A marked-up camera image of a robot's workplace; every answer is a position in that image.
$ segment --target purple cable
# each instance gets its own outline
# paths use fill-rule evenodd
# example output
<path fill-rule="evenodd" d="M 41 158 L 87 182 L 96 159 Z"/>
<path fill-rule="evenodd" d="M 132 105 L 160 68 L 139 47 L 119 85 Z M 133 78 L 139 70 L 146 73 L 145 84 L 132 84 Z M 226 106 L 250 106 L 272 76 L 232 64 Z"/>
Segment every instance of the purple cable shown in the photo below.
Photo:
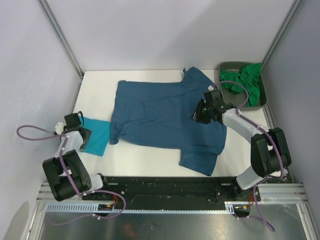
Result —
<path fill-rule="evenodd" d="M 116 196 L 120 197 L 121 200 L 123 201 L 123 208 L 118 213 L 116 213 L 115 215 L 112 215 L 112 216 L 109 216 L 109 215 L 108 216 L 100 216 L 100 215 L 97 215 L 94 213 L 89 213 L 89 214 L 84 214 L 84 215 L 78 216 L 78 217 L 76 217 L 72 220 L 66 221 L 66 222 L 55 223 L 55 222 L 52 222 L 49 218 L 46 219 L 47 222 L 51 225 L 54 225 L 54 226 L 63 226 L 63 225 L 73 223 L 79 219 L 86 218 L 86 217 L 97 217 L 98 219 L 113 219 L 113 218 L 119 216 L 126 209 L 127 203 L 126 203 L 125 198 L 116 192 L 107 191 L 107 190 L 95 190 L 95 191 L 86 192 L 86 194 L 92 194 L 92 193 L 106 193 L 106 194 L 116 195 Z"/>
<path fill-rule="evenodd" d="M 121 200 L 123 201 L 123 208 L 115 215 L 112 215 L 112 216 L 98 216 L 98 219 L 113 219 L 117 216 L 119 216 L 125 209 L 126 209 L 126 206 L 127 206 L 127 203 L 126 203 L 126 200 L 123 196 L 121 196 L 120 194 L 116 193 L 116 192 L 113 192 L 113 191 L 107 191 L 107 190 L 94 190 L 94 191 L 89 191 L 89 192 L 86 192 L 86 193 L 80 193 L 80 191 L 78 190 L 77 188 L 77 185 L 75 184 L 75 181 L 73 180 L 72 176 L 70 175 L 70 173 L 68 172 L 68 168 L 64 162 L 64 159 L 63 159 L 63 151 L 68 143 L 68 138 L 69 136 L 65 135 L 65 134 L 60 134 L 60 135 L 53 135 L 53 136 L 47 136 L 47 137 L 41 137 L 41 138 L 29 138 L 29 137 L 25 137 L 25 136 L 22 136 L 20 134 L 20 130 L 23 129 L 23 128 L 33 128 L 33 129 L 38 129 L 38 130 L 41 130 L 43 132 L 46 132 L 46 133 L 50 133 L 52 134 L 50 131 L 48 130 L 45 130 L 43 128 L 40 128 L 40 127 L 37 127 L 37 126 L 33 126 L 33 125 L 22 125 L 20 127 L 18 127 L 16 129 L 16 134 L 24 139 L 24 140 L 28 140 L 28 141 L 41 141 L 41 140 L 47 140 L 47 139 L 53 139 L 53 138 L 59 138 L 59 137 L 64 137 L 64 141 L 62 143 L 62 146 L 61 146 L 61 149 L 60 149 L 60 152 L 59 152 L 59 160 L 60 160 L 60 163 L 61 163 L 61 166 L 63 168 L 63 171 L 65 172 L 66 174 L 66 177 L 68 178 L 68 180 L 70 181 L 70 184 L 72 185 L 75 193 L 81 198 L 82 196 L 84 195 L 88 195 L 88 194 L 93 194 L 93 193 L 106 193 L 106 194 L 112 194 L 112 195 L 116 195 L 118 196 L 119 198 L 121 198 Z M 91 214 L 85 214 L 85 215 L 81 215 L 73 220 L 70 220 L 70 221 L 67 221 L 67 222 L 63 222 L 63 223 L 53 223 L 51 222 L 49 219 L 48 219 L 48 222 L 52 225 L 55 225 L 55 226 L 62 226 L 62 225 L 66 225 L 66 224 L 69 224 L 69 223 L 72 223 L 78 219 L 81 219 L 81 218 L 84 218 L 84 217 L 88 217 L 88 216 L 92 216 Z"/>
<path fill-rule="evenodd" d="M 231 83 L 231 84 L 235 84 L 235 85 L 238 85 L 240 86 L 241 88 L 243 88 L 244 92 L 245 92 L 245 95 L 246 95 L 246 98 L 245 98 L 245 101 L 243 103 L 241 103 L 236 109 L 235 109 L 235 112 L 236 112 L 236 115 L 245 120 L 246 122 L 248 122 L 249 124 L 251 124 L 252 126 L 254 126 L 256 129 L 258 129 L 260 132 L 264 133 L 266 135 L 266 137 L 269 139 L 269 141 L 271 142 L 272 146 L 273 146 L 273 149 L 275 151 L 275 154 L 279 160 L 279 166 L 280 166 L 280 176 L 277 177 L 277 176 L 273 176 L 273 175 L 269 175 L 268 177 L 265 177 L 264 179 L 262 179 L 260 182 L 258 182 L 257 184 L 254 185 L 253 187 L 253 192 L 255 193 L 256 192 L 256 188 L 257 188 L 257 185 L 261 184 L 261 183 L 264 183 L 266 180 L 268 180 L 268 178 L 274 178 L 274 179 L 282 179 L 284 177 L 284 165 L 282 163 L 282 160 L 281 160 L 281 156 L 280 156 L 280 153 L 279 153 L 279 150 L 276 146 L 276 143 L 274 142 L 274 140 L 272 139 L 272 137 L 269 135 L 269 133 L 264 130 L 262 127 L 260 127 L 258 124 L 256 124 L 254 121 L 250 120 L 249 118 L 243 116 L 241 113 L 240 113 L 240 108 L 242 108 L 249 100 L 249 93 L 247 91 L 247 89 L 242 86 L 240 83 L 237 83 L 237 82 L 234 82 L 234 81 L 220 81 L 220 82 L 217 82 L 217 83 L 214 83 L 213 84 L 213 87 L 217 87 L 217 85 L 219 84 L 223 84 L 223 83 Z M 257 220 L 261 220 L 264 222 L 264 224 L 267 226 L 267 228 L 272 231 L 272 232 L 275 232 L 275 228 L 265 219 L 264 215 L 262 214 L 261 212 L 261 209 L 260 209 L 260 206 L 258 205 L 258 201 L 257 201 L 257 198 L 256 198 L 256 195 L 254 194 L 253 195 L 253 199 L 254 199 L 254 202 L 255 202 L 255 205 L 256 205 L 256 209 L 258 210 L 259 214 L 260 214 L 260 217 L 259 216 L 249 216 L 249 218 L 251 219 L 257 219 Z"/>
<path fill-rule="evenodd" d="M 41 127 L 38 127 L 38 126 L 33 126 L 33 125 L 22 125 L 20 127 L 18 127 L 16 129 L 16 134 L 24 139 L 24 140 L 28 140 L 28 141 L 42 141 L 42 140 L 47 140 L 47 139 L 54 139 L 54 138 L 60 138 L 60 137 L 64 137 L 64 141 L 63 141 L 63 144 L 62 144 L 62 148 L 59 152 L 59 160 L 60 160 L 60 163 L 61 163 L 61 166 L 63 168 L 63 171 L 65 172 L 66 174 L 66 177 L 68 178 L 68 180 L 70 181 L 70 184 L 72 185 L 75 193 L 79 196 L 79 197 L 82 197 L 74 180 L 72 179 L 71 175 L 69 174 L 68 172 L 68 169 L 67 169 L 67 166 L 65 165 L 65 162 L 63 160 L 63 150 L 65 149 L 66 145 L 67 145 L 67 142 L 68 142 L 68 136 L 66 136 L 65 134 L 60 134 L 60 135 L 52 135 L 52 136 L 46 136 L 46 137 L 40 137 L 40 138 L 30 138 L 30 137 L 26 137 L 26 136 L 22 136 L 20 134 L 20 130 L 21 129 L 24 129 L 24 128 L 32 128 L 32 129 L 38 129 L 38 130 L 41 130 L 43 132 L 46 132 L 46 133 L 49 133 L 49 134 L 52 134 L 52 132 L 48 131 L 48 130 L 45 130 Z"/>

